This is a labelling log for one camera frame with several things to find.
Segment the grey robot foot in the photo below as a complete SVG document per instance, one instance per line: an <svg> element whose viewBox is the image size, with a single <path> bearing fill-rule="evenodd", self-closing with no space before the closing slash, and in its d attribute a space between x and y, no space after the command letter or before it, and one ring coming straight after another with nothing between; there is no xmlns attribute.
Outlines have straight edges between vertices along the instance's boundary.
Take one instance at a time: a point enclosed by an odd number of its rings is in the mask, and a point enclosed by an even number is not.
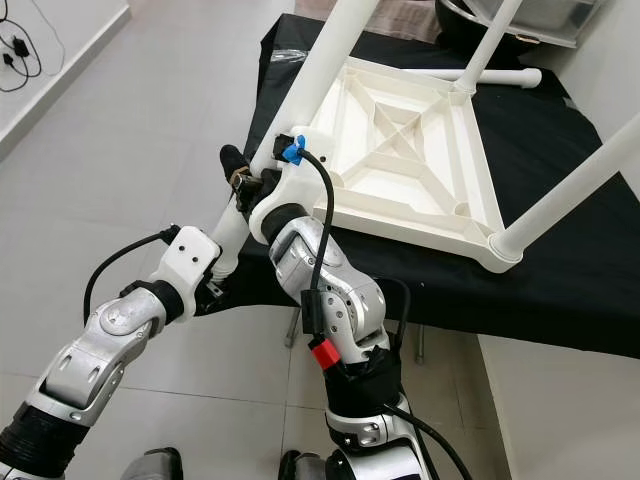
<svg viewBox="0 0 640 480"><path fill-rule="evenodd" d="M146 451L124 468L119 480L184 480L180 452L174 447Z"/></svg>
<svg viewBox="0 0 640 480"><path fill-rule="evenodd" d="M276 480L326 480L326 460L315 453L287 451L280 457Z"/></svg>

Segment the beige cloth covered bench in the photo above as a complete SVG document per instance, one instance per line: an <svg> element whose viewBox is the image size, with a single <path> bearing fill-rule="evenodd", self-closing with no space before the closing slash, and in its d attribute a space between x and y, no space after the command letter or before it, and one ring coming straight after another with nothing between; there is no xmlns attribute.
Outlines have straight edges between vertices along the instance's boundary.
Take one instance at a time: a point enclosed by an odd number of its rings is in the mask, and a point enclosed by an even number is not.
<svg viewBox="0 0 640 480"><path fill-rule="evenodd" d="M325 20L338 0L294 0L293 13ZM365 31L394 38L435 44L442 32L436 18L435 0L378 0L364 27Z"/></svg>

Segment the clear plastic storage box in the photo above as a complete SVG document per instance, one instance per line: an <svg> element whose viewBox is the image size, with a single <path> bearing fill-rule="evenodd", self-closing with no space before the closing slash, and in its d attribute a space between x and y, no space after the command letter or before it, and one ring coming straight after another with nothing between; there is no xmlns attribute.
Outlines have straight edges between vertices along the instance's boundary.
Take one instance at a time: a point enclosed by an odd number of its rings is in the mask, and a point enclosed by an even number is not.
<svg viewBox="0 0 640 480"><path fill-rule="evenodd" d="M466 26L480 28L480 35L500 9L513 0L442 0L436 12L453 15ZM600 9L612 0L515 0L515 14L506 24L508 36L535 44L576 49L582 32Z"/></svg>

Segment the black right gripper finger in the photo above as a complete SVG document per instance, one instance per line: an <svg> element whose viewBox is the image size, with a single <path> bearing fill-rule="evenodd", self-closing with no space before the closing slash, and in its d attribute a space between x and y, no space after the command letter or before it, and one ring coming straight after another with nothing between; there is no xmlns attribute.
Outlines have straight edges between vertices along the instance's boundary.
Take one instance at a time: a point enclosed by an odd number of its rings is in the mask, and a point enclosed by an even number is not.
<svg viewBox="0 0 640 480"><path fill-rule="evenodd" d="M239 148L237 148L234 145L223 145L220 148L220 164L221 164L221 168L223 168L224 173L225 173L225 177L227 177L227 183L228 182L228 177L230 174L232 174L234 172L234 170L242 168L242 166L248 166L248 168L250 168L250 163L248 163L248 160L246 159L246 156L244 156L241 152L241 150L239 150ZM239 195L251 195L250 192L242 192L239 193Z"/></svg>

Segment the black wok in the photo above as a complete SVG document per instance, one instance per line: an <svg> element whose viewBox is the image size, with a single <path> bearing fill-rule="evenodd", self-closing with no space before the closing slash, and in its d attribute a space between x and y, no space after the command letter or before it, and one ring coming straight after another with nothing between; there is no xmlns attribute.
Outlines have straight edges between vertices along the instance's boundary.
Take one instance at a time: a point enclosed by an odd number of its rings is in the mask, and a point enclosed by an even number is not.
<svg viewBox="0 0 640 480"><path fill-rule="evenodd" d="M452 50L475 49L488 32L488 20L477 18L463 0L434 1L436 22L440 27L436 44Z"/></svg>

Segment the white plastic table top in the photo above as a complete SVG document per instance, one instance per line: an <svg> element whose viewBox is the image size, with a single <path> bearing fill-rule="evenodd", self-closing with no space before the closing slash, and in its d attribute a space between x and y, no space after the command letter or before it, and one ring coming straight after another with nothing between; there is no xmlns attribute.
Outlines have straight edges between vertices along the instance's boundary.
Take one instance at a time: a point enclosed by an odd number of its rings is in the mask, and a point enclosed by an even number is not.
<svg viewBox="0 0 640 480"><path fill-rule="evenodd" d="M324 157L334 223L506 273L500 214L471 93L447 79L348 58L314 119L296 128Z"/></svg>

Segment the black tablecloth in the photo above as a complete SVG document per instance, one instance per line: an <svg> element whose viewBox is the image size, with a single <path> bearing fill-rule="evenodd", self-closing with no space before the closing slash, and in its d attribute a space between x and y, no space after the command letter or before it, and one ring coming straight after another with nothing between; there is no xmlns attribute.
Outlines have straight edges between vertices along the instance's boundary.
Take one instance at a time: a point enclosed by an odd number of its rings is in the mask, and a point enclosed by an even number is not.
<svg viewBox="0 0 640 480"><path fill-rule="evenodd" d="M504 219L535 204L602 146L553 73L534 90L481 84L477 125ZM358 269L410 287L410 321L475 334L640 358L640 198L622 175L495 274L471 259L335 229Z"/></svg>

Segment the grey right robot foot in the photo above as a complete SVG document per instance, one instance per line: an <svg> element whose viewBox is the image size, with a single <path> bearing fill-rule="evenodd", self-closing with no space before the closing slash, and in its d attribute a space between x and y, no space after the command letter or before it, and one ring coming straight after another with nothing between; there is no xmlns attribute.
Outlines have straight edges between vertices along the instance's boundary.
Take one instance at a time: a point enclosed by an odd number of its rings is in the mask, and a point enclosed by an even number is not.
<svg viewBox="0 0 640 480"><path fill-rule="evenodd" d="M326 480L326 460L315 453L287 451L280 457L276 480Z"/></svg>

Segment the grey left robot foot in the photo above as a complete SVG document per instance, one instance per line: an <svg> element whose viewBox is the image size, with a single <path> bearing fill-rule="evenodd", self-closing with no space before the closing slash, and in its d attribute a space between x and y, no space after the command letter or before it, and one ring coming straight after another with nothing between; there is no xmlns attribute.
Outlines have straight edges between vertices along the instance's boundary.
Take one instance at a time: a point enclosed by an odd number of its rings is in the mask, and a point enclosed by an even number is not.
<svg viewBox="0 0 640 480"><path fill-rule="evenodd" d="M146 451L124 468L119 480L184 480L180 452L174 447Z"/></svg>

